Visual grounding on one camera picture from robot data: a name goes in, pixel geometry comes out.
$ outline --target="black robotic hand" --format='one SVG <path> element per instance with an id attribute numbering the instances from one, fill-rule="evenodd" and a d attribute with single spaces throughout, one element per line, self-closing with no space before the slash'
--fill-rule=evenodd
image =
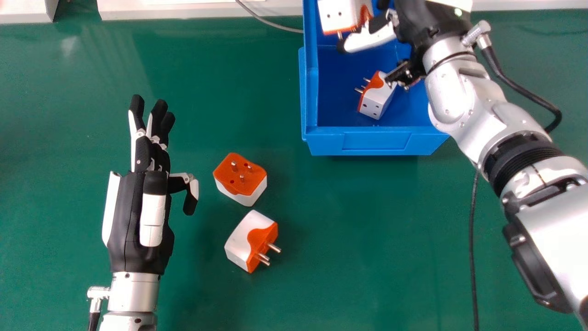
<path id="1" fill-rule="evenodd" d="M 187 190 L 183 211 L 192 215 L 198 202 L 198 181 L 191 174 L 170 174 L 168 134 L 175 117 L 164 100 L 155 104 L 147 127 L 145 102 L 134 95 L 129 107 L 131 170 L 111 172 L 102 223 L 111 272 L 162 275 L 173 251 L 169 227 L 170 194 Z"/>

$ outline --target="green tabletop surface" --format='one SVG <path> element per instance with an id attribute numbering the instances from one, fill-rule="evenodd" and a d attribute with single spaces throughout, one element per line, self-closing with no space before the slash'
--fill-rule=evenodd
<path id="1" fill-rule="evenodd" d="M 505 72 L 562 109 L 552 137 L 582 161 L 587 13 L 473 16 L 493 24 Z M 135 93 L 147 107 L 167 100 L 177 117 L 172 172 L 193 173 L 201 190 L 191 217 L 174 198 L 158 330 L 471 330 L 471 164 L 453 141 L 428 157 L 312 157 L 300 139 L 301 46 L 301 35 L 253 18 L 102 22 L 78 0 L 61 1 L 54 24 L 1 26 L 0 330 L 86 329 L 87 288 L 110 285 L 102 213 L 109 171 L 129 168 Z M 223 249 L 250 210 L 215 187 L 229 152 L 265 167 L 255 209 L 279 224 L 283 252 L 254 274 Z M 580 330 L 532 300 L 505 224 L 480 183 L 481 330 Z"/>

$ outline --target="metal prong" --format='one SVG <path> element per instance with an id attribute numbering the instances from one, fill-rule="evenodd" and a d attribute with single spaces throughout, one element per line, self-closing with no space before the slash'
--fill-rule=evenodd
<path id="1" fill-rule="evenodd" d="M 274 250 L 276 253 L 281 253 L 282 249 L 274 244 L 268 243 L 268 247 Z"/>
<path id="2" fill-rule="evenodd" d="M 269 261 L 269 257 L 267 257 L 267 255 L 265 255 L 265 254 L 258 253 L 258 256 L 261 257 L 262 260 Z"/>

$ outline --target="blue box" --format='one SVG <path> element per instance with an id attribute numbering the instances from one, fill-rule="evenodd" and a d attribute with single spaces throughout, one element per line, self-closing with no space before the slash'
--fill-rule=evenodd
<path id="1" fill-rule="evenodd" d="M 362 77 L 389 72 L 410 46 L 392 41 L 374 49 L 340 54 L 337 36 L 324 36 L 317 0 L 303 0 L 304 47 L 299 50 L 302 140 L 312 155 L 431 155 L 448 138 L 431 125 L 421 81 L 398 88 L 378 121 L 357 112 Z"/>

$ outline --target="robotic arm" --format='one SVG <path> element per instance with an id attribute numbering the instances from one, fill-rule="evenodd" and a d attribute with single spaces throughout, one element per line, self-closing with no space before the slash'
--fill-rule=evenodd
<path id="1" fill-rule="evenodd" d="M 102 301 L 109 312 L 100 330 L 155 330 L 159 281 L 173 251 L 169 227 L 171 194 L 186 190 L 183 211 L 192 215 L 198 202 L 198 181 L 191 174 L 170 174 L 168 134 L 175 122 L 168 105 L 158 100 L 145 127 L 145 102 L 134 95 L 128 111 L 131 170 L 111 172 L 102 223 L 102 241 L 111 263 L 110 288 L 92 286 L 89 331 L 98 328 Z"/>
<path id="2" fill-rule="evenodd" d="M 409 88 L 425 78 L 431 122 L 455 139 L 502 203 L 508 220 L 503 234 L 533 298 L 549 309 L 575 313 L 588 330 L 588 170 L 548 135 L 561 119 L 559 110 L 502 74 L 490 25 L 470 23 L 471 0 L 395 0 L 394 5 L 341 41 L 339 49 L 359 51 L 393 38 L 412 46 L 410 59 L 386 81 Z M 543 129 L 509 103 L 478 63 L 474 46 L 507 85 L 554 112 L 554 123 Z"/>

